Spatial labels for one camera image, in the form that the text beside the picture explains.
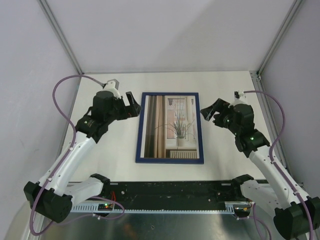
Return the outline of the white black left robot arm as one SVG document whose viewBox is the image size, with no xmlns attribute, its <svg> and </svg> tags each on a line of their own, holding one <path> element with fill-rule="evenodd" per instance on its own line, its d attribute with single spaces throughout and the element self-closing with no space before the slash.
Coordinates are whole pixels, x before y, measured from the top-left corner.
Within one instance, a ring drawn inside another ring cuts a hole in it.
<svg viewBox="0 0 320 240">
<path fill-rule="evenodd" d="M 108 131 L 111 123 L 139 116 L 141 106 L 132 92 L 126 92 L 126 97 L 128 105 L 125 105 L 117 90 L 96 93 L 92 106 L 74 127 L 70 146 L 38 182 L 29 181 L 25 185 L 23 191 L 32 214 L 38 213 L 55 223 L 61 223 L 72 207 L 93 197 L 105 200 L 110 196 L 110 180 L 98 173 L 90 175 L 79 184 L 68 184 L 85 156 Z"/>
</svg>

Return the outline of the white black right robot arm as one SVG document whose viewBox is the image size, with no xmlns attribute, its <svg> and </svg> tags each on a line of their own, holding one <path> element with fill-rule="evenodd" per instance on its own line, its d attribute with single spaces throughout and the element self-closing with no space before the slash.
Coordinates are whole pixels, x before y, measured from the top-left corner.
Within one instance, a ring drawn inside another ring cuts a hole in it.
<svg viewBox="0 0 320 240">
<path fill-rule="evenodd" d="M 235 200 L 254 201 L 273 219 L 275 228 L 286 240 L 312 234 L 320 227 L 319 197 L 310 197 L 275 157 L 267 138 L 255 128 L 250 105 L 241 100 L 228 103 L 219 98 L 200 113 L 206 121 L 212 120 L 234 135 L 238 151 L 254 163 L 270 185 L 266 189 L 249 175 L 239 176 L 238 183 L 230 188 Z"/>
</svg>

